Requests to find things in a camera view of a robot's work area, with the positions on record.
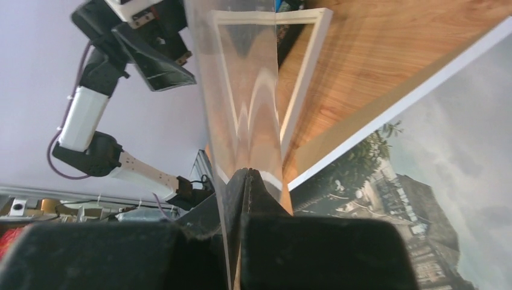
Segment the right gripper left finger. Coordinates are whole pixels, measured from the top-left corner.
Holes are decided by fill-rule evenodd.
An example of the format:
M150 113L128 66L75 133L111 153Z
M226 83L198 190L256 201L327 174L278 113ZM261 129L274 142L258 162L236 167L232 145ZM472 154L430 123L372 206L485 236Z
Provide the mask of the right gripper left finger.
M2 289L226 289L220 213L240 207L228 184L185 216L156 222L37 223L1 262Z

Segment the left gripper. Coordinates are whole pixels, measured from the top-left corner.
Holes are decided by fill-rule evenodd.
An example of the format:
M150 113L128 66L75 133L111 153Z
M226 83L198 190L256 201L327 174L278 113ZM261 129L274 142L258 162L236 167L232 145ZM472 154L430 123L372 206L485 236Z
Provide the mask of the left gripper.
M182 1L162 1L131 22L123 22L105 1L85 1L72 12L71 20L110 60L129 58L152 91L197 83L181 67L191 57L179 34L187 26Z

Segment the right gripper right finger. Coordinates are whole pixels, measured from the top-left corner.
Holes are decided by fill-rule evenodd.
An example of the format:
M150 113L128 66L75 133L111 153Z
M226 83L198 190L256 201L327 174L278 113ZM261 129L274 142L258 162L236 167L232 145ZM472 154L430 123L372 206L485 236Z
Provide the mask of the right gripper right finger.
M418 289L398 230L377 219L292 216L249 169L240 229L242 289Z

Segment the clear acrylic sheet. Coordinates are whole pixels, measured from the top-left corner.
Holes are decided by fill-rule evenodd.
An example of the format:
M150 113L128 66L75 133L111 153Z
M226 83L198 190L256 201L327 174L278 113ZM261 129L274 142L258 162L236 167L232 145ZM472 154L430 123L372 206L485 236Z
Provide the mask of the clear acrylic sheet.
M203 95L224 240L227 287L236 289L240 216L250 169L275 200L283 191L277 112L274 1L185 1Z

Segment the light wooden picture frame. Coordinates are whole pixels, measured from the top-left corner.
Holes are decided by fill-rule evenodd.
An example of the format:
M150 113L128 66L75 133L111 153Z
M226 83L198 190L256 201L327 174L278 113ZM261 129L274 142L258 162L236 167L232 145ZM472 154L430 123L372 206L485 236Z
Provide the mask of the light wooden picture frame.
M312 29L310 40L307 44L305 55L299 68L287 107L282 111L278 110L278 94L276 87L277 112L280 122L281 160L283 162L287 155L293 131L296 127L296 122L298 121L302 104L311 82L333 13L328 8L312 8L282 13L276 12L276 14L277 26L304 24Z

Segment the black and white photo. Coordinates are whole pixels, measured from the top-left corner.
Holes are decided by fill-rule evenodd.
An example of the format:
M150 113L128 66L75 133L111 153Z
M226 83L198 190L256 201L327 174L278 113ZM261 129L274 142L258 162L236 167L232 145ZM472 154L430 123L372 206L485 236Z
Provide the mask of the black and white photo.
M297 153L297 216L399 230L421 289L511 288L511 18Z

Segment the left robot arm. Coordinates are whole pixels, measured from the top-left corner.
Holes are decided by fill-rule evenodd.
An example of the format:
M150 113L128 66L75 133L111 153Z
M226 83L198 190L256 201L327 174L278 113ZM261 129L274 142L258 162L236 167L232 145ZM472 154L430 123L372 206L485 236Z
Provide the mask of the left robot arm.
M97 127L118 81L135 66L151 91L196 83L185 68L191 51L180 32L187 26L182 1L85 1L71 14L88 38L66 115L46 156L81 172L81 179L111 177L134 182L159 201L191 210L214 194L210 178L200 188L164 173L126 152Z

